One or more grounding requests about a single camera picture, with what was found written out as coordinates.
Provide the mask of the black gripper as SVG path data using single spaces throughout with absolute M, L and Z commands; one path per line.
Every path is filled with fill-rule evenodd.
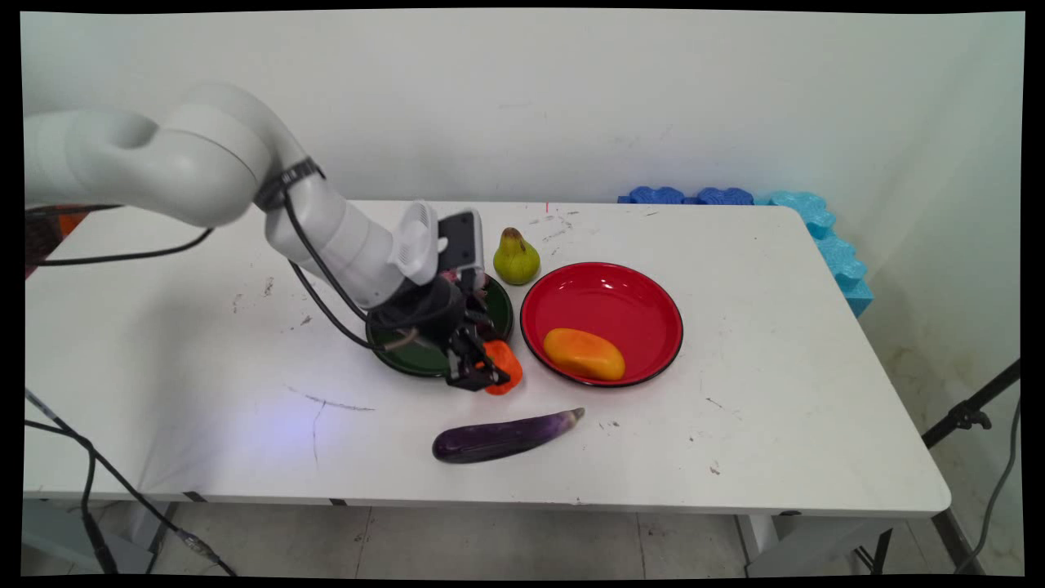
M 438 275 L 425 286 L 404 287 L 384 304 L 370 310 L 370 330 L 402 332 L 373 350 L 399 349 L 415 340 L 426 342 L 447 357 L 447 384 L 460 390 L 485 390 L 512 382 L 494 361 L 486 343 L 505 343 L 489 315 L 484 293 Z

